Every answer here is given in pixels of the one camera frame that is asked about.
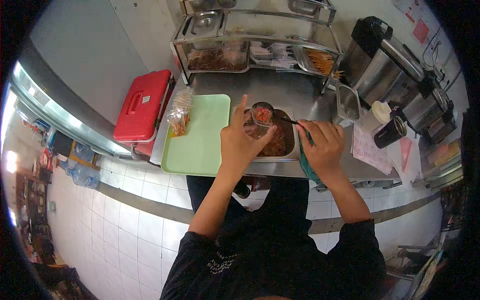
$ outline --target display case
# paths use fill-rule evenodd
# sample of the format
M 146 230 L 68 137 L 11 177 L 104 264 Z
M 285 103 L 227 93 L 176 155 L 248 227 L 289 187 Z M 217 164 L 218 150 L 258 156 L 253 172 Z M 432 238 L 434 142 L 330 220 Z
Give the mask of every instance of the display case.
M 230 8 L 221 5 L 225 2 L 181 1 L 190 5 L 186 12 L 191 13 L 184 16 L 170 46 L 186 84 L 196 72 L 262 68 L 321 77 L 323 94 L 338 76 L 343 51 L 331 27 L 336 10 L 328 1 L 277 1 L 276 7 L 260 1 L 256 9 L 249 8 L 252 1 L 231 1 Z M 322 11 L 328 12 L 326 20 L 321 19 Z M 256 42 L 255 49 L 264 51 L 250 51 L 252 42 Z M 279 49 L 284 57 L 279 58 Z

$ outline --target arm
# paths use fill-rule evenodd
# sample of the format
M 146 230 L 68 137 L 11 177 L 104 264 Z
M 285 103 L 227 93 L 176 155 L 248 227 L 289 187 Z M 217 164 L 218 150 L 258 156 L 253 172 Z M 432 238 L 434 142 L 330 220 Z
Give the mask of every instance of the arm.
M 340 215 L 345 223 L 371 219 L 365 201 L 350 183 L 340 165 L 344 147 L 343 129 L 330 122 L 299 120 L 312 136 L 312 145 L 304 128 L 296 125 L 303 151 L 312 169 L 332 192 Z
M 243 129 L 243 111 L 246 104 L 247 95 L 244 95 L 230 125 L 222 129 L 220 133 L 222 164 L 218 169 L 212 187 L 188 227 L 188 231 L 213 240 L 222 226 L 235 185 L 241 179 L 250 162 L 272 139 L 276 130 L 276 126 L 270 127 L 266 135 L 258 140 L 249 137 Z

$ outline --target hand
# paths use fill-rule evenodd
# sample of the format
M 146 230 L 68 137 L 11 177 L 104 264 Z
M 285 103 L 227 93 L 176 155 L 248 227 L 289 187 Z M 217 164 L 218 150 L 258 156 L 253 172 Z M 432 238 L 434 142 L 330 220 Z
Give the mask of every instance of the hand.
M 232 117 L 232 122 L 220 132 L 222 164 L 218 173 L 231 176 L 240 180 L 250 162 L 260 153 L 265 145 L 272 139 L 276 126 L 268 129 L 260 139 L 249 137 L 243 128 L 247 117 L 243 114 L 247 105 L 247 95 L 243 95 L 240 105 Z
M 320 180 L 325 183 L 335 175 L 341 174 L 340 158 L 345 143 L 342 127 L 330 122 L 298 120 L 298 123 L 312 136 L 315 145 L 308 140 L 305 129 L 295 125 L 300 135 L 303 152 Z

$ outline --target person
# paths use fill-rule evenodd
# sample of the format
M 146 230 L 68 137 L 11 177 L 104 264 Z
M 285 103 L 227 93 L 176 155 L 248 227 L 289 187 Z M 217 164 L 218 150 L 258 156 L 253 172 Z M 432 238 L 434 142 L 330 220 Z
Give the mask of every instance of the person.
M 220 133 L 217 176 L 187 177 L 195 215 L 161 299 L 374 299 L 385 263 L 369 209 L 340 166 L 342 128 L 306 120 L 296 125 L 310 165 L 332 192 L 345 222 L 337 245 L 324 254 L 308 236 L 307 180 L 272 179 L 265 203 L 253 212 L 231 197 L 276 130 L 271 127 L 257 140 L 249 137 L 243 129 L 246 103 L 244 95 Z

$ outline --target black pants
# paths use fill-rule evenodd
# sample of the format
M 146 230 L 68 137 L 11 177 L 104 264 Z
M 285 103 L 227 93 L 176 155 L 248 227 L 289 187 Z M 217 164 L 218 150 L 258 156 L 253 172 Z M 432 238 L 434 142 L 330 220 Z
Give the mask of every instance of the black pants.
M 193 212 L 197 212 L 214 180 L 214 177 L 187 176 Z M 265 203 L 256 212 L 265 214 L 266 217 L 282 215 L 282 217 L 304 220 L 308 206 L 308 180 L 274 177 L 271 183 Z M 224 226 L 249 213 L 235 198 L 230 197 Z

